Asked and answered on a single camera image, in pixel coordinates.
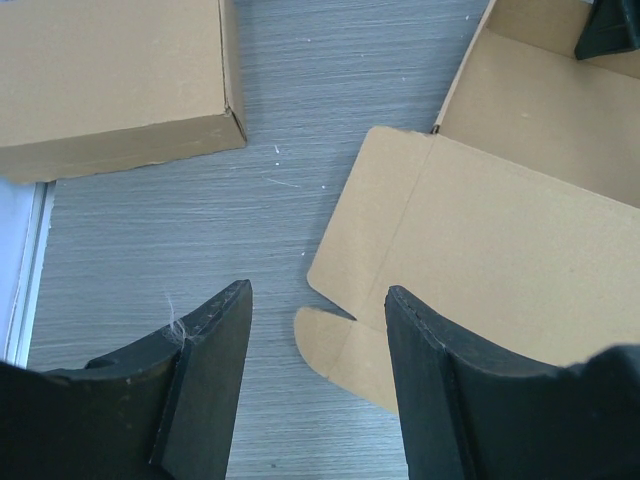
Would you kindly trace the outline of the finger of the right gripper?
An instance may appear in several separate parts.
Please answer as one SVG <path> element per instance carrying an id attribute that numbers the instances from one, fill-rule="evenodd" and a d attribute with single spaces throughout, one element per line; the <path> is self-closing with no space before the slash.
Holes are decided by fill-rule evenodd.
<path id="1" fill-rule="evenodd" d="M 639 0 L 595 0 L 574 48 L 578 60 L 639 49 Z"/>

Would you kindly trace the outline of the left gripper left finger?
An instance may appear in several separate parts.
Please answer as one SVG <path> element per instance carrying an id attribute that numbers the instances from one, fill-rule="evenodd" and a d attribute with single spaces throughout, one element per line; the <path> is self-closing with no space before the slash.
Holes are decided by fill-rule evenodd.
<path id="1" fill-rule="evenodd" d="M 253 291 L 231 283 L 80 369 L 1 366 L 5 479 L 222 479 Z"/>

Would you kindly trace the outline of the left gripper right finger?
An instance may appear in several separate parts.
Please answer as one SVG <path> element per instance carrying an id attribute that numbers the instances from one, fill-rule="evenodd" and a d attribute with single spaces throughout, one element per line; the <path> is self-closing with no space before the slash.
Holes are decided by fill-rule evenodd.
<path id="1" fill-rule="evenodd" d="M 412 479 L 635 479 L 639 349 L 557 367 L 509 351 L 401 286 L 385 318 Z"/>

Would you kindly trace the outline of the brown cardboard box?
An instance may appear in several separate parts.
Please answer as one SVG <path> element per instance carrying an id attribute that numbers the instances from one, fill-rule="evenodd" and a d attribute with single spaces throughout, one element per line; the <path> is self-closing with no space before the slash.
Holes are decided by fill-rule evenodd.
<path id="1" fill-rule="evenodd" d="M 5 1 L 1 174 L 135 169 L 247 142 L 230 1 Z"/>

